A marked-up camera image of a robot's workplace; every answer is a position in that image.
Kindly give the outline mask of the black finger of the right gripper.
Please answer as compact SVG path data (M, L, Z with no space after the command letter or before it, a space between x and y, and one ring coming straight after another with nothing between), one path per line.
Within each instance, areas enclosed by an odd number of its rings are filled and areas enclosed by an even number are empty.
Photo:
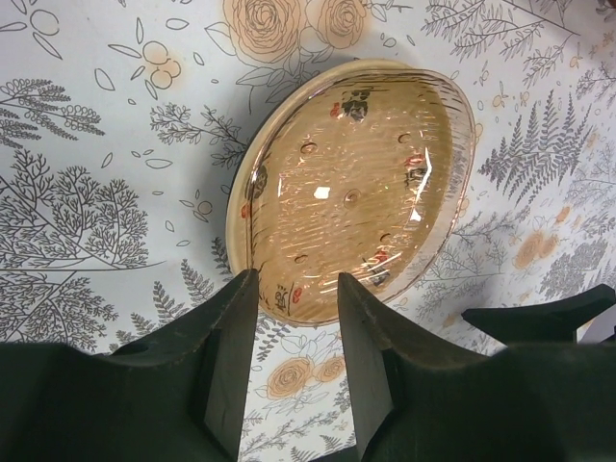
M578 330L615 305L615 290L600 284L561 300L514 308L475 308L464 321L510 346L523 343L576 343Z

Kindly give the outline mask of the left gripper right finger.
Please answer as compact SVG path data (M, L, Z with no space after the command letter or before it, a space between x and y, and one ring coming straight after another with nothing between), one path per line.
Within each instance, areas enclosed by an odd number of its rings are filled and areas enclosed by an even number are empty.
M347 273L339 321L362 461L611 461L615 343L484 355L429 332Z

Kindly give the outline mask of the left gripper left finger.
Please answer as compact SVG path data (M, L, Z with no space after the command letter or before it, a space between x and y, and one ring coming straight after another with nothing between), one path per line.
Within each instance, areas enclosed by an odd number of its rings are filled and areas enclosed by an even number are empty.
M2 459L236 460L257 311L250 269L109 355L2 345Z

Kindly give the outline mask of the brown glossy small plate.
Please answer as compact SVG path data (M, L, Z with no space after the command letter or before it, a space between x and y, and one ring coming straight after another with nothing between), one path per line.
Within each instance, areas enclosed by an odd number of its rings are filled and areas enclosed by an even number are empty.
M226 213L230 268L255 270L260 310L293 326L339 318L342 273L389 301L446 244L474 157L473 111L449 76L384 59L332 67L250 142Z

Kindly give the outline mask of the floral table mat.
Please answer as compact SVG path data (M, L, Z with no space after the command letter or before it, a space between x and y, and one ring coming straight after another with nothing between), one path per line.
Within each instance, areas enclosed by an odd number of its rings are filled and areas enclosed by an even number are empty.
M615 290L610 1L5 1L1 347L109 355L249 270L231 270L225 229L250 142L362 59L449 76L475 118L446 244L382 303L492 355L465 310ZM258 305L234 461L362 461L339 318Z

